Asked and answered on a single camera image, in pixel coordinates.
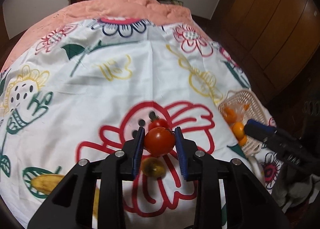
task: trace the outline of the yellow tomato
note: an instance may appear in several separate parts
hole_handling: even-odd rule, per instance
[[[155,157],[142,160],[141,170],[146,176],[153,178],[162,177],[165,174],[165,166]]]

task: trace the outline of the red tomato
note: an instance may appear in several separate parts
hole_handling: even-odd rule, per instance
[[[154,157],[168,154],[175,143],[174,135],[164,127],[151,129],[144,138],[145,149]]]
[[[148,129],[152,130],[156,127],[163,127],[165,129],[170,129],[170,126],[168,124],[168,122],[165,119],[155,119],[155,120],[151,120],[151,122],[148,125]]]

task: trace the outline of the orange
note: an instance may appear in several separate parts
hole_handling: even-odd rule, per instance
[[[246,143],[247,143],[247,136],[244,135],[243,139],[238,141],[238,144],[240,147],[243,147]]]
[[[244,125],[241,122],[236,122],[232,126],[232,132],[237,138],[238,141],[242,140],[245,136],[244,134]]]
[[[224,107],[222,110],[222,116],[224,120],[231,125],[232,123],[235,123],[237,121],[237,114],[233,109],[230,109],[229,107]]]

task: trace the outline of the black tool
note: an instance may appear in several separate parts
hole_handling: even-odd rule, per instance
[[[181,174],[198,181],[193,229],[221,229],[219,179],[223,179],[229,229],[289,229],[286,217],[251,171],[235,158],[214,159],[175,129]],[[145,131],[127,141],[106,159],[80,160],[39,207],[28,229],[91,228],[96,180],[101,179],[98,229],[125,229],[122,180],[132,181],[139,172]]]
[[[249,120],[244,126],[246,135],[261,141],[277,153],[277,158],[305,175],[320,176],[320,159],[312,155],[285,130]]]

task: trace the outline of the metal screw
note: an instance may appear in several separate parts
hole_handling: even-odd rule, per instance
[[[233,163],[234,165],[236,165],[236,166],[239,166],[239,165],[241,165],[242,161],[239,160],[238,158],[234,158],[234,159],[232,160],[232,163]]]
[[[202,150],[197,150],[195,155],[199,156],[199,157],[202,157],[202,156],[204,156],[204,152]]]
[[[124,151],[122,151],[122,150],[118,150],[115,152],[116,157],[122,157],[123,155],[124,155]]]
[[[85,166],[85,165],[87,165],[88,162],[89,161],[87,159],[83,158],[83,159],[79,160],[78,164],[80,166]]]

